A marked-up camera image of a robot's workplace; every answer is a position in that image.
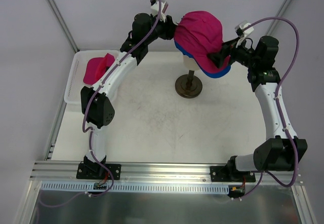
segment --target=aluminum frame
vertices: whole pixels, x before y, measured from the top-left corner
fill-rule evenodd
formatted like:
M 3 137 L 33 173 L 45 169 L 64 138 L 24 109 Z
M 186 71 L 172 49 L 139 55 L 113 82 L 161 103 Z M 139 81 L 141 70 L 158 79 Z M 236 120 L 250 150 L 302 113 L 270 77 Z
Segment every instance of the aluminum frame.
M 46 0 L 53 11 L 58 23 L 60 24 L 66 38 L 68 39 L 71 48 L 74 52 L 79 49 L 64 22 L 62 15 L 54 0 Z M 287 8 L 293 0 L 284 0 L 282 6 L 277 12 L 277 16 L 283 16 Z M 269 26 L 266 34 L 273 34 L 278 26 L 277 21 L 273 21 Z M 44 161 L 36 161 L 32 170 L 28 190 L 23 200 L 22 207 L 18 211 L 17 223 L 29 223 L 33 210 L 35 208 L 37 196 L 43 180 L 66 180 L 71 182 L 78 182 L 75 178 L 77 166 L 79 162 L 74 161 L 52 161 L 51 153 L 54 150 L 55 142 L 64 116 L 66 103 L 62 99 L 58 113 L 55 118 L 55 123 L 51 131 L 48 150 Z M 177 184 L 211 184 L 210 166 L 224 166 L 225 164 L 165 164 L 165 163 L 119 163 L 121 167 L 120 182 L 134 182 L 134 183 L 177 183 Z M 291 172 L 276 173 L 282 181 L 289 181 L 292 177 Z M 217 184 L 239 184 L 232 182 L 223 182 Z M 268 174 L 265 174 L 261 185 L 277 185 L 277 183 Z M 300 215 L 302 224 L 317 223 L 315 216 L 309 205 L 308 197 L 303 186 L 302 177 L 299 174 L 295 185 L 292 187 L 296 206 Z

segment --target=baseball cap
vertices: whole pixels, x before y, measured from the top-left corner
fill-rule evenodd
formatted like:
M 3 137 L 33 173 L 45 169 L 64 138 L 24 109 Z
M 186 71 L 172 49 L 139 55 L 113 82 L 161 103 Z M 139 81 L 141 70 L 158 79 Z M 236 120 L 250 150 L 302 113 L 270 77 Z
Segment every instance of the baseball cap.
M 223 43 L 222 24 L 211 13 L 193 11 L 184 15 L 176 28 L 174 41 L 184 55 L 195 59 L 207 76 L 219 78 L 230 71 L 229 57 L 220 68 L 207 57 L 209 53 L 220 52 Z
M 114 56 L 107 53 L 103 58 L 92 58 L 89 60 L 83 82 L 93 85 L 106 73 L 107 69 L 115 62 Z

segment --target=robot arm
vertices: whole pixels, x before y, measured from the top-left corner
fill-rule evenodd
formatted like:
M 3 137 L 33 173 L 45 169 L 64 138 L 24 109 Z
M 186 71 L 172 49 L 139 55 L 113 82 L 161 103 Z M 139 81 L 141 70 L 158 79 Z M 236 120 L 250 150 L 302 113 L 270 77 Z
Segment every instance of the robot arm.
M 261 105 L 266 126 L 266 141 L 250 155 L 232 156 L 226 166 L 216 172 L 219 178 L 214 177 L 215 181 L 222 178 L 229 181 L 243 181 L 244 178 L 247 181 L 255 181 L 250 178 L 251 171 L 293 171 L 295 156 L 286 130 L 289 131 L 297 148 L 298 162 L 307 150 L 306 140 L 299 139 L 291 126 L 282 99 L 281 87 L 278 90 L 278 97 L 275 97 L 280 76 L 273 64 L 279 42 L 271 36 L 263 36 L 255 50 L 252 47 L 248 49 L 245 47 L 246 41 L 242 41 L 242 38 L 246 38 L 252 31 L 250 30 L 248 34 L 243 33 L 241 29 L 246 26 L 246 22 L 240 25 L 236 30 L 239 37 L 223 43 L 219 53 L 209 54 L 208 57 L 217 67 L 221 67 L 224 59 L 230 56 L 229 64 L 237 61 L 248 68 L 248 81 Z M 280 104 L 280 113 L 286 127 L 281 121 L 277 102 Z
M 141 13 L 135 16 L 133 29 L 129 32 L 128 38 L 123 43 L 113 65 L 91 88 L 85 86 L 81 90 L 83 114 L 86 114 L 89 101 L 97 91 L 90 104 L 86 120 L 89 126 L 93 128 L 92 152 L 99 162 L 104 163 L 106 161 L 106 130 L 104 126 L 107 126 L 114 117 L 115 111 L 110 101 L 117 88 L 126 75 L 136 68 L 145 57 L 150 43 L 158 38 L 170 40 L 174 36 L 176 25 L 171 16 L 165 15 L 168 3 L 161 1 L 160 19 L 152 33 L 146 37 L 156 21 L 158 6 L 158 1 L 153 0 L 151 2 L 151 15 Z M 84 157 L 84 165 L 92 172 L 97 172 L 99 176 L 102 174 L 99 164 L 96 163 L 90 151 Z

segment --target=white plastic tray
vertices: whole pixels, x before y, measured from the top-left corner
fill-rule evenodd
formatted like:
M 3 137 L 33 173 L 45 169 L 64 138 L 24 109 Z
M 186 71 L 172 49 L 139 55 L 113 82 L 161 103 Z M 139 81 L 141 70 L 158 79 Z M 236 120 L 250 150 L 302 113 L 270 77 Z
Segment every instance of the white plastic tray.
M 81 105 L 80 91 L 86 84 L 83 78 L 90 59 L 104 57 L 107 53 L 118 56 L 117 50 L 89 50 L 77 52 L 73 58 L 69 79 L 66 84 L 64 101 L 68 104 Z

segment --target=white table surface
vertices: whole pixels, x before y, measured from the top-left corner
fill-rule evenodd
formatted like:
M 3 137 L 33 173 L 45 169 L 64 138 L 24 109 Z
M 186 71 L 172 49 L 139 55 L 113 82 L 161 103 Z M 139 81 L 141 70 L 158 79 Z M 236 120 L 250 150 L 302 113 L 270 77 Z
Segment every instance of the white table surface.
M 197 98 L 175 91 L 188 73 L 180 52 L 149 52 L 122 82 L 113 102 L 115 117 L 107 127 L 107 161 L 226 163 L 265 141 L 259 102 L 238 63 L 220 79 L 197 75 Z M 52 160 L 82 161 L 88 133 L 82 132 L 80 107 L 65 110 Z

